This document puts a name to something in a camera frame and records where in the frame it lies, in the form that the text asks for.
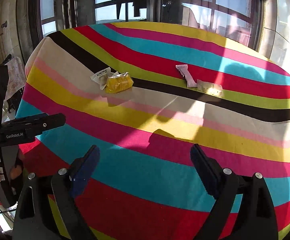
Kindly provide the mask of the white nut packet red logo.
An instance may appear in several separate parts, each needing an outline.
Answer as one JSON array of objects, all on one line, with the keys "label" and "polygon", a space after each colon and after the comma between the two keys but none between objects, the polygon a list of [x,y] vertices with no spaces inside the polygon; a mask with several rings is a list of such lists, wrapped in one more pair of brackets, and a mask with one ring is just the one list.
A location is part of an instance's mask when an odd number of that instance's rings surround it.
[{"label": "white nut packet red logo", "polygon": [[90,78],[92,81],[99,84],[101,90],[103,90],[106,85],[109,77],[118,75],[118,72],[112,72],[110,67],[107,67],[99,72],[94,73]]}]

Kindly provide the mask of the yellow cake packet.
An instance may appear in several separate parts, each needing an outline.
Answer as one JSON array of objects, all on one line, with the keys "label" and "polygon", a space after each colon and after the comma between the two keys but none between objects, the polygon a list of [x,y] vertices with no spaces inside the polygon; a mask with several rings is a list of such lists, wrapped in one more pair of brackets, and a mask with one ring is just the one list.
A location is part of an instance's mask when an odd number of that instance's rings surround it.
[{"label": "yellow cake packet", "polygon": [[108,78],[105,92],[116,94],[128,90],[132,86],[133,80],[129,73],[116,74]]}]

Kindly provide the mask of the clear nougat packet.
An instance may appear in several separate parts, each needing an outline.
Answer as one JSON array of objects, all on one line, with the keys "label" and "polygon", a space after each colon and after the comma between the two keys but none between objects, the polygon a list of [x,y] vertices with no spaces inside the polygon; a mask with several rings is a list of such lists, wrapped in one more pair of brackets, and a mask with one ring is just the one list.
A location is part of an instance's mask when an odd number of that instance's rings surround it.
[{"label": "clear nougat packet", "polygon": [[217,85],[215,83],[197,80],[197,88],[198,88],[198,91],[202,93],[216,96],[218,98],[222,98],[224,96],[222,86]]}]

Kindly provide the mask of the pink wrapper snack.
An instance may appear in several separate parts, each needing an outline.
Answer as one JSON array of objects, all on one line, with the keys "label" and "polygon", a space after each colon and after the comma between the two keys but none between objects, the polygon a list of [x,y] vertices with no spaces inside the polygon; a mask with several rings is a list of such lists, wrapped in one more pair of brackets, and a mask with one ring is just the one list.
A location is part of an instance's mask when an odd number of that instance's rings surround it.
[{"label": "pink wrapper snack", "polygon": [[175,67],[180,72],[180,74],[185,78],[188,88],[197,87],[197,83],[194,81],[193,77],[188,71],[187,64],[179,64],[179,65],[176,65]]}]

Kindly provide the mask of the colourful striped tablecloth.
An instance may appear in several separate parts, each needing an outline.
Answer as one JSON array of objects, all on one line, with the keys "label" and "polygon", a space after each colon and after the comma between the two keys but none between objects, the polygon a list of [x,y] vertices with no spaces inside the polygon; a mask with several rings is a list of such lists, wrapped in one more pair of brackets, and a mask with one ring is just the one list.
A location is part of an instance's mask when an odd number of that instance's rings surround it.
[{"label": "colourful striped tablecloth", "polygon": [[[188,88],[176,65],[223,88]],[[110,94],[107,67],[133,86]],[[76,204],[99,239],[192,239],[212,210],[190,159],[193,144],[236,174],[259,172],[278,238],[290,236],[290,74],[256,51],[176,24],[86,25],[45,37],[30,55],[18,117],[62,113],[64,126],[22,146],[25,168],[52,175],[100,148]]]}]

